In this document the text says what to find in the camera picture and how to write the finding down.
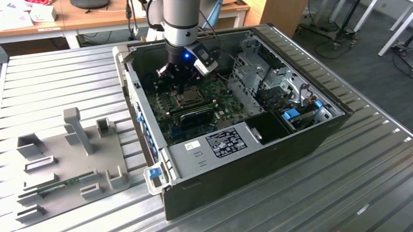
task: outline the green circuit board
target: green circuit board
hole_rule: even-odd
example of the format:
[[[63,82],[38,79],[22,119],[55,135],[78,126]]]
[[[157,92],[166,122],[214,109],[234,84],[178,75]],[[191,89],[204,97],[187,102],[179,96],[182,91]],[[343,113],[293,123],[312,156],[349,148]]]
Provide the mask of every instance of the green circuit board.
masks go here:
[[[248,118],[242,104],[228,93],[226,83],[221,79],[206,80],[197,87],[187,88],[186,96],[187,98],[178,96],[177,100],[177,96],[171,92],[147,95],[169,145],[224,129]],[[198,127],[182,130],[179,117],[204,110],[213,111],[213,120]]]

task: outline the metal slatted table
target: metal slatted table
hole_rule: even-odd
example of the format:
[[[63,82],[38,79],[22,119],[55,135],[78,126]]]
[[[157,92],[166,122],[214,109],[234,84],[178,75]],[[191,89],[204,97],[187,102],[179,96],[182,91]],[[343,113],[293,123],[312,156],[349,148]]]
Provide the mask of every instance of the metal slatted table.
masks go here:
[[[8,141],[63,132],[57,117],[77,105],[89,125],[117,122],[133,187],[27,231],[411,231],[413,141],[408,130],[278,30],[258,29],[356,110],[314,154],[174,221],[142,177],[146,166],[111,58],[111,46],[11,58],[2,70],[0,224],[15,221],[22,162]]]

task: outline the motherboard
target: motherboard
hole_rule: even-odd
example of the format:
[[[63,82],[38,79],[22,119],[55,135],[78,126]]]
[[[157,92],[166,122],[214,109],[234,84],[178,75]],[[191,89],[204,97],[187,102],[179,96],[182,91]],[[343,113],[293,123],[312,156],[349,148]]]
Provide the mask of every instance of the motherboard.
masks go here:
[[[151,109],[169,145],[237,124],[248,113],[228,88],[228,79],[213,76],[187,86],[183,93],[157,92],[147,95]]]

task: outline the power supply label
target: power supply label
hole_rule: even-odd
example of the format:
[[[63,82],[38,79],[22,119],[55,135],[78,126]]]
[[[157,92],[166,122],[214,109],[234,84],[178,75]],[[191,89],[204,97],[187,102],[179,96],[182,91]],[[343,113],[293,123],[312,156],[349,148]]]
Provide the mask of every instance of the power supply label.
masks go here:
[[[245,141],[236,128],[228,129],[213,136],[206,137],[206,140],[218,158],[222,158],[246,148]]]

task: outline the power cord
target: power cord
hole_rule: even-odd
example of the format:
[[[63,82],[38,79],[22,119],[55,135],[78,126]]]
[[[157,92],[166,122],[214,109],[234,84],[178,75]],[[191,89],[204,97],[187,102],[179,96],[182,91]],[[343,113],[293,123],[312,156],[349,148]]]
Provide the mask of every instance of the power cord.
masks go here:
[[[85,37],[93,38],[97,37],[97,35],[99,34],[99,32],[95,33],[95,35],[83,35]]]
[[[310,8],[310,0],[308,1],[308,8],[309,8],[309,14],[310,14],[310,18],[312,18],[312,22],[313,22],[313,25],[316,26],[316,23],[314,23],[314,19],[313,19],[313,16],[312,16],[312,8]]]
[[[340,0],[337,0],[337,2],[335,3],[333,9],[332,9],[332,11],[331,11],[331,13],[329,13],[328,22],[331,22],[331,16],[332,16],[332,13],[333,13],[333,11],[335,11],[335,9],[336,9],[336,7],[337,7],[339,2],[340,2]]]
[[[200,11],[200,14],[201,14],[202,17],[205,18],[206,24],[208,24],[209,28],[213,30],[214,37],[216,37],[216,39],[217,39],[217,41],[218,41],[218,43],[220,43],[220,45],[221,45],[221,50],[222,50],[222,51],[228,54],[228,56],[236,61],[236,63],[237,63],[240,66],[242,66],[241,62],[236,59],[236,57],[225,50],[225,44],[222,43],[222,41],[221,41],[221,39],[220,39],[220,37],[218,37],[218,35],[217,35],[217,32],[216,32],[216,30],[214,30],[212,24],[210,24],[209,21],[208,21],[208,17],[206,17],[205,14],[202,13],[202,11]],[[206,30],[202,29],[202,27],[200,27],[200,30],[209,36],[209,33],[206,32]]]
[[[401,58],[400,53],[395,51],[395,54],[393,54],[393,66],[397,68],[397,70],[399,70],[403,74],[405,74],[405,76],[407,76],[408,78],[413,79],[413,77],[412,77],[408,73],[405,73],[405,71],[404,71],[404,70],[399,67],[399,65],[396,64],[396,57],[399,57],[399,58],[405,62],[405,64],[409,65],[409,64],[407,63],[407,61]]]
[[[150,23],[150,5],[153,4],[153,0],[149,1],[149,7],[147,7],[147,22],[149,22],[149,26],[151,27],[153,24]]]
[[[90,42],[98,44],[98,45],[103,45],[103,44],[106,44],[106,43],[110,41],[111,35],[113,35],[113,32],[110,32],[109,38],[107,38],[107,40],[106,40],[105,43],[98,43],[98,42],[95,42],[94,40],[91,40],[91,39],[89,39],[89,38],[85,38],[85,39],[89,40]]]
[[[134,7],[134,0],[131,0],[131,12],[133,12],[133,15],[134,15],[135,28],[138,28],[137,16],[135,16],[135,7]]]
[[[328,57],[328,56],[322,55],[322,54],[318,52],[317,49],[318,49],[321,46],[324,46],[325,44],[328,44],[331,41],[335,42],[335,40],[333,40],[332,38],[329,38],[328,41],[325,41],[325,42],[322,42],[321,44],[318,44],[318,45],[314,47],[314,52],[316,52],[316,54],[320,55],[322,58],[325,58],[325,59],[332,59],[332,60],[333,60],[333,59],[337,59],[337,58],[343,57],[343,56],[352,50],[352,48],[349,48],[347,51],[344,51],[343,53],[340,53],[337,56],[335,56],[335,57]]]
[[[135,39],[134,33],[133,33],[133,29],[131,29],[131,6],[130,6],[130,0],[127,0],[127,6],[126,6],[126,17],[129,20],[129,30],[130,30],[130,40]]]

